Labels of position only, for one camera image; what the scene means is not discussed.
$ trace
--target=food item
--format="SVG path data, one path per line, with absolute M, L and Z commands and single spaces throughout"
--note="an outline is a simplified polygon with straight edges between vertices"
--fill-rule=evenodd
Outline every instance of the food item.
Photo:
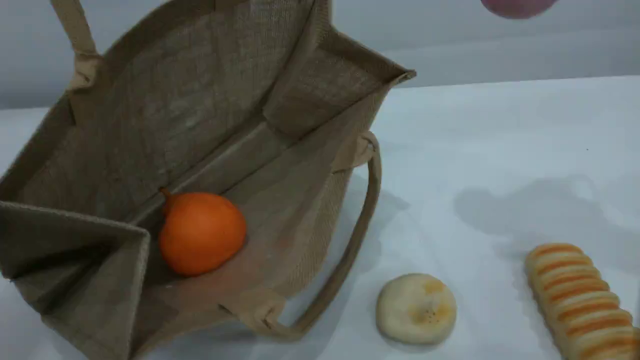
M 525 262 L 529 285 L 568 360 L 640 358 L 640 330 L 591 258 L 565 243 L 540 245 Z
M 451 290 L 433 276 L 407 274 L 380 291 L 376 308 L 378 329 L 404 343 L 436 344 L 456 323 L 458 307 Z
M 166 197 L 160 251 L 169 266 L 184 276 L 201 275 L 229 260 L 244 245 L 244 216 L 229 200 L 211 193 Z

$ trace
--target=burlap tote bag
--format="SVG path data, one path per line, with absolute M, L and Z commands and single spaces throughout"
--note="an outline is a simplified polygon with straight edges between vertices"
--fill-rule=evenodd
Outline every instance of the burlap tote bag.
M 174 0 L 97 53 L 77 0 L 52 0 L 75 52 L 65 95 L 0 183 L 0 265 L 90 359 L 139 357 L 236 319 L 296 340 L 331 302 L 380 190 L 368 128 L 413 76 L 330 26 L 328 0 Z M 287 297 L 319 271 L 354 166 L 368 163 L 346 253 L 291 326 Z M 154 243 L 158 188 L 222 194 L 244 249 L 181 278 Z

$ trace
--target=table surface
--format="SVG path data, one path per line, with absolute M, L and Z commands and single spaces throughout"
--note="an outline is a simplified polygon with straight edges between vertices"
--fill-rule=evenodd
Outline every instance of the table surface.
M 373 131 L 383 191 L 357 262 L 299 343 L 236 324 L 197 331 L 151 353 L 162 359 L 560 359 L 522 272 L 546 241 L 581 246 L 640 325 L 640 77 L 393 90 Z M 46 109 L 0 111 L 0 173 Z M 322 273 L 287 306 L 301 312 L 344 248 L 364 199 L 358 169 Z M 434 348 L 382 338 L 383 284 L 410 272 L 454 292 L 458 320 Z M 0 348 L 8 359 L 83 359 L 0 280 Z

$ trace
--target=elongated bread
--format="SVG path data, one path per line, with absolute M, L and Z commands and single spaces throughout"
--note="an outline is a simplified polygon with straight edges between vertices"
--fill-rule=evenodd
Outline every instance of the elongated bread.
M 640 330 L 580 248 L 567 243 L 541 245 L 529 253 L 525 268 L 565 358 L 640 359 Z

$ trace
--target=orange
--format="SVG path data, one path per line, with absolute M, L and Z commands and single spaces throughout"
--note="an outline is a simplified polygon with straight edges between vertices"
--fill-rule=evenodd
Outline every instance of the orange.
M 166 197 L 166 218 L 159 246 L 173 271 L 201 275 L 220 267 L 242 248 L 246 221 L 229 200 L 212 193 L 161 191 Z

